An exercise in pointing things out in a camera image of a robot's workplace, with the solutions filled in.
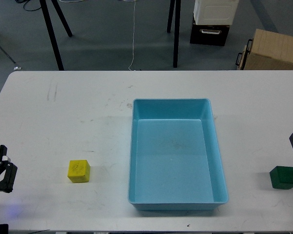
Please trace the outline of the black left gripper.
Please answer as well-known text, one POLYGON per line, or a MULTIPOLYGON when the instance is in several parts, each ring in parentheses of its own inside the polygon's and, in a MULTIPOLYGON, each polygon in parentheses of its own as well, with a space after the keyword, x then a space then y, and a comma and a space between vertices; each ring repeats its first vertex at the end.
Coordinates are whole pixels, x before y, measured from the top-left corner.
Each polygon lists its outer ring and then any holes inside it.
POLYGON ((7 147, 0 145, 0 176, 4 173, 3 179, 0 181, 0 192, 10 193, 13 191, 13 185, 17 173, 17 166, 9 161, 7 156, 7 147))

